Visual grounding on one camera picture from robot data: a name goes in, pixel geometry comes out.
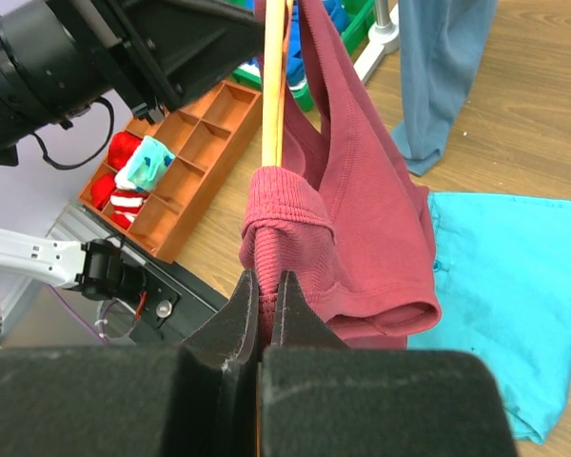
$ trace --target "red wire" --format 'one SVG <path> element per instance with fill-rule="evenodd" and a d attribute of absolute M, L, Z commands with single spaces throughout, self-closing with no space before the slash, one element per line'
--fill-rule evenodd
<path fill-rule="evenodd" d="M 137 306 L 135 310 L 135 320 L 137 321 L 140 316 L 142 315 L 142 308 L 144 307 L 144 303 L 146 302 L 146 297 L 148 296 L 148 292 L 140 292 L 140 304 Z"/>

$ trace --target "bolt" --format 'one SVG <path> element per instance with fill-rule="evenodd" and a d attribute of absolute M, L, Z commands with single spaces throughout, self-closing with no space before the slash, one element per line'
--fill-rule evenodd
<path fill-rule="evenodd" d="M 161 319 L 167 319 L 171 315 L 172 311 L 173 311 L 173 305 L 169 300 L 163 300 L 156 307 L 156 315 L 159 316 Z"/>

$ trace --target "wooden table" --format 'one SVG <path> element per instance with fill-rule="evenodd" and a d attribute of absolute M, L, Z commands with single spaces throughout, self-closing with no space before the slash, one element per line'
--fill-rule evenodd
<path fill-rule="evenodd" d="M 368 85 L 386 124 L 401 119 L 398 57 Z M 260 132 L 178 262 L 229 296 L 241 273 L 247 183 L 260 166 Z M 571 0 L 502 0 L 476 85 L 443 161 L 416 181 L 434 190 L 500 192 L 571 200 Z M 571 391 L 561 423 L 523 457 L 571 457 Z"/>

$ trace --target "maroon garment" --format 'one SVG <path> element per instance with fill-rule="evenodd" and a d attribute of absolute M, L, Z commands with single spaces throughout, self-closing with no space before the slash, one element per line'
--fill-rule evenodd
<path fill-rule="evenodd" d="M 240 258 L 261 288 L 270 340 L 283 270 L 315 312 L 354 348 L 405 348 L 441 316 L 427 188 L 416 187 L 374 109 L 322 0 L 299 0 L 306 77 L 321 132 L 289 92 L 283 167 L 249 187 Z M 256 1 L 264 17 L 265 1 Z"/>

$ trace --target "green basket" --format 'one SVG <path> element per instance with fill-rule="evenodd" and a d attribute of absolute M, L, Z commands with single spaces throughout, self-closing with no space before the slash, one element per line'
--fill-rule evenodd
<path fill-rule="evenodd" d="M 228 2 L 243 7 L 246 0 L 228 0 Z M 362 44 L 374 22 L 374 2 L 375 0 L 341 0 L 345 11 L 351 18 L 349 27 L 341 34 L 341 38 L 349 55 Z M 258 71 L 250 72 L 243 69 L 236 69 L 232 76 L 237 83 L 260 90 L 261 81 Z M 315 106 L 308 85 L 305 85 L 301 89 L 296 89 L 292 91 L 292 93 L 298 106 L 301 107 L 303 111 L 310 111 Z"/>

